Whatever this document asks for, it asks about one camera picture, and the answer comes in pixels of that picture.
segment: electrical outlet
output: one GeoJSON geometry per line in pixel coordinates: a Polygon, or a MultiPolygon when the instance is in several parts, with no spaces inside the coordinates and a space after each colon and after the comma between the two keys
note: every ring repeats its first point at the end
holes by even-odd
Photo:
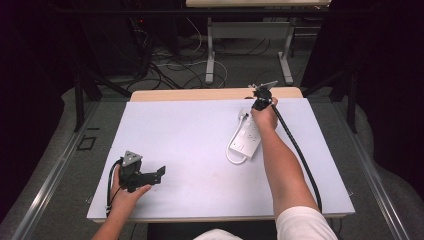
{"type": "Polygon", "coordinates": [[[260,143],[261,137],[259,135],[259,130],[252,116],[249,115],[242,123],[242,127],[231,142],[230,148],[250,159],[260,143]]]}

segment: black device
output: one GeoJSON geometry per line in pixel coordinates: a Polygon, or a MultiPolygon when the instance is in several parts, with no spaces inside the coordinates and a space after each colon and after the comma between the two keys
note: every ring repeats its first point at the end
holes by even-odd
{"type": "Polygon", "coordinates": [[[165,175],[165,166],[159,168],[156,172],[142,173],[140,172],[142,158],[139,154],[130,151],[125,152],[119,171],[119,185],[122,189],[134,192],[141,186],[161,183],[161,178],[165,175]]]}
{"type": "Polygon", "coordinates": [[[253,103],[252,108],[262,111],[266,107],[269,106],[272,102],[272,94],[269,91],[272,87],[274,87],[278,82],[273,81],[265,84],[261,84],[255,88],[253,91],[253,96],[256,97],[256,101],[253,103]]]}

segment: table surface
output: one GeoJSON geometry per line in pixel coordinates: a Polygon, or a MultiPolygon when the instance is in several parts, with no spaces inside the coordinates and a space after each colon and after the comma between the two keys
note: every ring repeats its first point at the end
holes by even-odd
{"type": "MultiPolygon", "coordinates": [[[[167,172],[162,183],[137,203],[129,221],[273,219],[261,147],[242,165],[233,165],[225,157],[226,145],[237,127],[238,111],[241,107],[250,108],[254,102],[245,99],[253,96],[252,90],[135,92],[122,116],[87,218],[96,222],[105,220],[104,199],[110,167],[130,150],[144,157],[142,172],[154,172],[163,165],[167,172]]],[[[323,214],[342,217],[354,213],[308,100],[294,87],[273,88],[271,92],[279,98],[277,107],[315,173],[323,214]]],[[[277,127],[277,133],[295,151],[281,126],[277,127]]]]}
{"type": "Polygon", "coordinates": [[[282,7],[282,6],[325,6],[331,0],[187,0],[188,7],[282,7]]]}

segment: forearm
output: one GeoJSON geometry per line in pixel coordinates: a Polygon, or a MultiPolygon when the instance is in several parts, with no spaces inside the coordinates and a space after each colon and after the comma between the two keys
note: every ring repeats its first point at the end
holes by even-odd
{"type": "Polygon", "coordinates": [[[118,239],[126,221],[127,216],[119,214],[118,212],[114,213],[113,211],[111,211],[109,217],[102,224],[102,226],[93,236],[92,239],[118,239]]]}
{"type": "Polygon", "coordinates": [[[302,168],[291,149],[274,129],[261,129],[264,167],[274,201],[275,216],[293,206],[317,209],[302,168]]]}

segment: wooden table edge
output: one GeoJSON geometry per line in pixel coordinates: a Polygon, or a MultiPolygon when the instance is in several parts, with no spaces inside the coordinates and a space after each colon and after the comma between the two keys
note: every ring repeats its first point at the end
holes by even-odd
{"type": "MultiPolygon", "coordinates": [[[[245,99],[253,97],[253,91],[253,88],[139,90],[132,94],[130,102],[245,99]]],[[[303,98],[297,87],[276,87],[271,93],[276,98],[303,98]]]]}

